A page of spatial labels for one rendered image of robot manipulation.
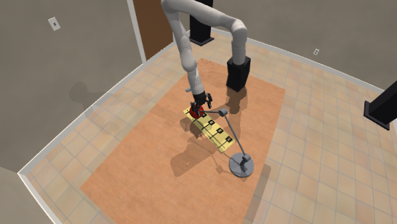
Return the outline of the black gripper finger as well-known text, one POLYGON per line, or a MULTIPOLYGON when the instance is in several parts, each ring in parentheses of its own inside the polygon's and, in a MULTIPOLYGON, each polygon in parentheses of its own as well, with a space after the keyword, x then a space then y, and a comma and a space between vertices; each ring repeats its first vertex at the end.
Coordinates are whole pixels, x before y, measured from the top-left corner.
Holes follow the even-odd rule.
POLYGON ((199 108, 200 108, 200 106, 201 106, 202 101, 200 100, 200 102, 199 102, 198 105, 195 104, 195 103, 196 103, 196 101, 191 102, 192 111, 193 111, 193 112, 196 112, 196 115, 197 115, 197 116, 200 116, 199 108))
POLYGON ((206 99, 203 99, 203 100, 207 102, 209 109, 211 109, 212 108, 212 106, 211 106, 212 97, 211 97, 210 93, 208 93, 208 92, 206 93, 206 96, 208 97, 209 100, 206 100, 206 99))

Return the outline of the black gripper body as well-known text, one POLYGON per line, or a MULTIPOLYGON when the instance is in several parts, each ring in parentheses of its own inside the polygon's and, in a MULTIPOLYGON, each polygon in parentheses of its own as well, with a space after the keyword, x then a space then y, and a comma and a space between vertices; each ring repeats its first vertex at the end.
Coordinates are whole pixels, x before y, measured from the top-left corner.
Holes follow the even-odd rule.
POLYGON ((203 99, 206 99, 206 93, 203 91, 201 94, 198 95, 193 95, 194 100, 196 101, 196 104, 198 105, 200 100, 202 101, 201 105, 205 104, 206 101, 203 99))

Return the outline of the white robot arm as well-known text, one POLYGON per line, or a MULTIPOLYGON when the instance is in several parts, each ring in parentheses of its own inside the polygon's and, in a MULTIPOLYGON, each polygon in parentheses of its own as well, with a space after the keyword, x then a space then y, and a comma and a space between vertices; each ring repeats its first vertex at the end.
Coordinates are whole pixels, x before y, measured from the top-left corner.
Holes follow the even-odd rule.
POLYGON ((190 39, 180 21, 178 12, 192 15, 200 23, 208 26, 222 26, 227 28, 233 36, 231 41, 233 63, 236 65, 242 65, 244 63, 246 58, 245 44, 247 29, 241 20, 227 16, 214 8, 194 0, 161 0, 161 7, 175 36, 182 67, 188 73, 190 86, 185 89, 186 92, 192 92, 193 95, 198 95, 204 91, 204 86, 199 76, 197 62, 192 55, 190 39))

